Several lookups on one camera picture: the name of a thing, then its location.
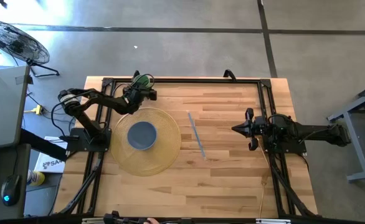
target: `white paper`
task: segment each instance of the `white paper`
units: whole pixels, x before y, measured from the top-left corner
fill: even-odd
[[[45,140],[59,140],[60,142],[52,142],[64,149],[66,149],[68,143],[61,142],[58,137],[50,137],[46,136]],[[34,171],[39,172],[50,172],[50,173],[58,173],[61,174],[64,172],[65,162],[62,162],[58,159],[54,159],[53,157],[48,156],[47,154],[41,153],[39,154],[39,158],[36,162],[36,166],[34,167]]]

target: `person's hand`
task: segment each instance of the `person's hand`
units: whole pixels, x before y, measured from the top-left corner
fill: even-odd
[[[144,224],[159,224],[159,222],[154,218],[147,218],[149,222],[144,222]]]

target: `concrete floor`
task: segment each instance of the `concrete floor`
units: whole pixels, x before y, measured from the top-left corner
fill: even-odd
[[[61,1],[8,0],[0,20],[23,24],[100,27],[211,27],[260,29],[256,0]],[[365,0],[263,0],[270,29],[365,30]],[[270,77],[262,34],[183,34],[27,31],[50,52],[47,64],[61,77],[35,78],[33,97],[51,109],[60,90],[82,88],[87,75]],[[365,35],[271,35],[278,77],[288,78],[296,117],[325,118],[365,89]],[[0,52],[0,65],[14,65]],[[27,99],[26,109],[35,107]],[[68,120],[68,116],[58,116]],[[42,137],[60,133],[49,120],[25,115],[26,128]],[[67,129],[67,123],[61,123]],[[352,146],[306,142],[318,211],[322,216],[365,221],[365,180]],[[34,167],[37,153],[31,157]],[[47,185],[59,177],[50,176]],[[54,188],[27,193],[26,214],[46,215]],[[43,206],[31,203],[43,198]]]

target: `blue marker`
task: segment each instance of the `blue marker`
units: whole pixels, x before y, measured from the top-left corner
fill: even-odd
[[[192,128],[194,130],[194,133],[195,133],[195,136],[196,136],[196,140],[197,140],[197,143],[199,145],[199,149],[201,150],[202,156],[206,160],[205,151],[203,150],[203,147],[202,147],[202,144],[201,144],[201,140],[199,139],[199,135],[197,134],[197,131],[196,131],[195,122],[192,119],[190,112],[188,112],[188,118],[189,118],[189,120],[191,122],[191,126],[192,126]]]

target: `electric fan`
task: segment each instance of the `electric fan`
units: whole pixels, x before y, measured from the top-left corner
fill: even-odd
[[[39,66],[55,72],[51,74],[37,75],[33,69],[31,69],[35,77],[59,75],[57,70],[43,66],[43,64],[48,63],[50,60],[50,54],[48,53],[48,50],[40,44],[40,42],[20,29],[1,21],[0,49],[15,58],[25,61],[30,68],[32,66]]]

